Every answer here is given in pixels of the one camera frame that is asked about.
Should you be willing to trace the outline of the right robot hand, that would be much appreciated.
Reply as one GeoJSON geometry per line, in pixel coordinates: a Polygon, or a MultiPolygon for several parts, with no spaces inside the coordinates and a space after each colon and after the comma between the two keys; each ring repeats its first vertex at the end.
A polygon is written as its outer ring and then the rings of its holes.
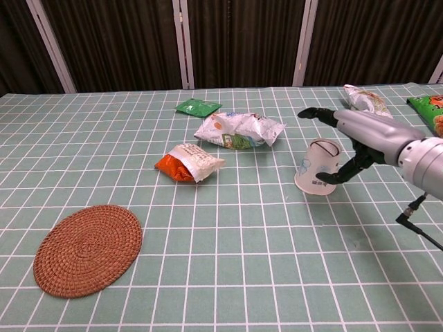
{"type": "Polygon", "coordinates": [[[336,173],[319,172],[316,177],[331,185],[349,181],[373,163],[399,166],[399,156],[406,146],[425,139],[424,132],[396,120],[366,111],[309,107],[298,113],[299,118],[318,119],[338,129],[351,141],[355,156],[336,173]]]}

